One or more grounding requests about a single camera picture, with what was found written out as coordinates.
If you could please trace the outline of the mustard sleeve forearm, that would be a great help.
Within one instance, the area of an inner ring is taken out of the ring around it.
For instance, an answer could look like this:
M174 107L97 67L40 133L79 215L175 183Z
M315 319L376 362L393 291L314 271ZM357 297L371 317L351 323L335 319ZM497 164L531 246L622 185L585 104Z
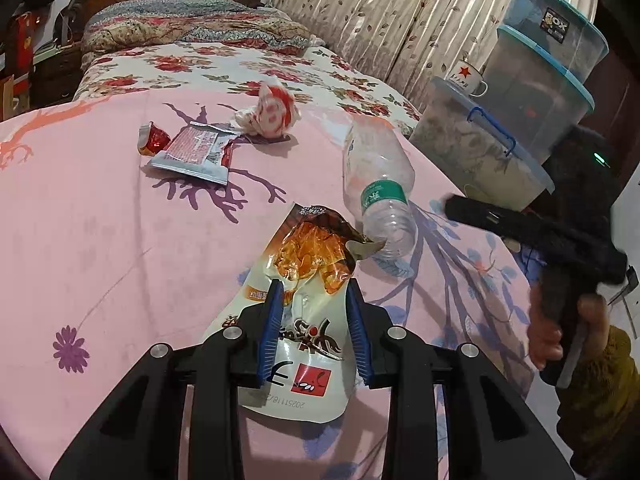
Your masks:
M600 356L556 390L556 431L572 451L570 466L587 479L639 477L639 372L630 352L628 335L612 326Z

